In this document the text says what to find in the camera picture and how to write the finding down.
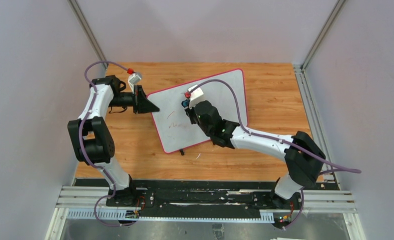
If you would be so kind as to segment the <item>blue and black eraser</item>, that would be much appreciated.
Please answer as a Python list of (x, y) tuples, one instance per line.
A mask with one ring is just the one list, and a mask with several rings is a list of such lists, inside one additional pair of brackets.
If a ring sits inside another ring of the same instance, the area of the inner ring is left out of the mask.
[(182, 107), (186, 110), (189, 109), (189, 105), (190, 105), (190, 100), (186, 99), (184, 101), (181, 102)]

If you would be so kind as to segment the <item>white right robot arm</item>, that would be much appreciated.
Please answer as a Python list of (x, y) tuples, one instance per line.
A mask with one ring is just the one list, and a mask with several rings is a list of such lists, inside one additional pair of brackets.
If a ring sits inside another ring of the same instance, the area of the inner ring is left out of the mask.
[(323, 168), (325, 154), (306, 133), (295, 135), (274, 135), (257, 131), (238, 122), (223, 119), (218, 110), (207, 100), (191, 107), (190, 100), (181, 105), (192, 124), (198, 125), (215, 146), (230, 149), (246, 149), (267, 154), (283, 161), (287, 174), (279, 178), (270, 194), (267, 204), (277, 209), (296, 206), (297, 192), (304, 187), (313, 187)]

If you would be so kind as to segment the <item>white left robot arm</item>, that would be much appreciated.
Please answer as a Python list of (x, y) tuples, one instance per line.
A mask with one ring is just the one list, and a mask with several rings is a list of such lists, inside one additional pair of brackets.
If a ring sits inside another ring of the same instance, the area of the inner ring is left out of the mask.
[(115, 143), (105, 122), (111, 107), (127, 110), (135, 114), (158, 112), (138, 84), (142, 75), (132, 72), (127, 82), (115, 75), (96, 78), (89, 82), (90, 96), (87, 104), (76, 120), (68, 122), (67, 129), (75, 156), (98, 170), (109, 184), (108, 202), (124, 206), (136, 205), (140, 199), (133, 179), (125, 172), (115, 158)]

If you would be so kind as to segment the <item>pink-framed whiteboard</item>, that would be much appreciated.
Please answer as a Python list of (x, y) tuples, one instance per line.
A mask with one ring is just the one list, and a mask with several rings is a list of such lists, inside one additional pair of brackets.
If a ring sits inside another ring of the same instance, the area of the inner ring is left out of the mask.
[(245, 80), (240, 68), (152, 92), (147, 98), (159, 108), (152, 118), (167, 154), (209, 141), (196, 124), (191, 124), (181, 105), (185, 92), (200, 83), (204, 84), (204, 99), (217, 108), (223, 119), (237, 122), (241, 117), (243, 125), (248, 124)]

